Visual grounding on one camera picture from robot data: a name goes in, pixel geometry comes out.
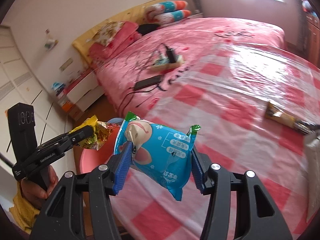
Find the human hand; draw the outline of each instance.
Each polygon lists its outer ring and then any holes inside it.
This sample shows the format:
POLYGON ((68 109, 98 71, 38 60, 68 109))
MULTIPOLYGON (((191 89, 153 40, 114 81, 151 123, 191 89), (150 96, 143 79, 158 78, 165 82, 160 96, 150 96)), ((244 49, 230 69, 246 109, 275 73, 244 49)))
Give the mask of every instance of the human hand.
POLYGON ((49 181, 50 185, 47 192, 31 180, 23 179, 21 181, 22 195, 37 209, 41 209, 44 200, 50 196, 59 181, 58 176, 51 165, 49 165, 49 181))

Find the power strip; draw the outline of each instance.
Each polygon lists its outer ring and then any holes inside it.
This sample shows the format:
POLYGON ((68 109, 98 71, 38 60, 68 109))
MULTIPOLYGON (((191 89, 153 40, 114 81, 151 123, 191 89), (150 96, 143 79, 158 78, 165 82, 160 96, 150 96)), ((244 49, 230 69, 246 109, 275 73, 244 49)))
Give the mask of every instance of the power strip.
POLYGON ((183 56, 177 55, 177 62, 170 63, 168 57, 159 58, 154 61, 153 65, 150 67, 151 71, 162 71, 172 68, 180 67, 183 64, 183 56))

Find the blue snack bag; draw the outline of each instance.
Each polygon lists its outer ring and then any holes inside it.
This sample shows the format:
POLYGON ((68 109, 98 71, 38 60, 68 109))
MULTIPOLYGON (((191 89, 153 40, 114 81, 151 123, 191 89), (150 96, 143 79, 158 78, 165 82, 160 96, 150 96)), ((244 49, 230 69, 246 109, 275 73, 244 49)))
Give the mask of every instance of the blue snack bag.
POLYGON ((114 153, 121 153, 123 144, 132 141, 133 168, 167 188, 176 200, 181 201, 182 188, 191 173, 191 150, 200 128, 193 125, 184 134, 128 112, 119 130, 114 153))

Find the charger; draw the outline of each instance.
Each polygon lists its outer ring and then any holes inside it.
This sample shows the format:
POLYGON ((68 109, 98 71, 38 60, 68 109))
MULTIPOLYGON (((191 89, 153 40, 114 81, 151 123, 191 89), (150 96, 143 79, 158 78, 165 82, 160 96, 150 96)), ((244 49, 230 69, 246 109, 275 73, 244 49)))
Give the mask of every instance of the charger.
POLYGON ((177 55, 176 55, 174 49, 173 48, 169 48, 165 44, 164 44, 164 46, 165 46, 165 49, 166 49, 165 53, 166 53, 166 55, 167 55, 167 57, 169 59, 169 62, 170 63, 176 63, 178 58, 177 58, 177 55))

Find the blue gripper pad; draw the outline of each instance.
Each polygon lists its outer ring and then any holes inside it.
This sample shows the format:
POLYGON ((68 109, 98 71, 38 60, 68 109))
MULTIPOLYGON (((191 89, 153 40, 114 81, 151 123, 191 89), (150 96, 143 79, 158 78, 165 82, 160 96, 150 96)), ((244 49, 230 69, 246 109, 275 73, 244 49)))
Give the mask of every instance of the blue gripper pad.
POLYGON ((196 187, 200 190, 202 194, 204 191, 204 172, 199 164, 198 158, 196 157, 194 150, 191 151, 191 172, 195 180, 196 187))
POLYGON ((112 187, 112 190, 116 195, 123 188, 125 178, 127 177, 130 165, 132 164, 132 149, 133 149, 133 143, 129 142, 124 152, 121 153, 123 154, 123 156, 115 172, 115 177, 114 177, 115 180, 114 180, 114 185, 112 187))

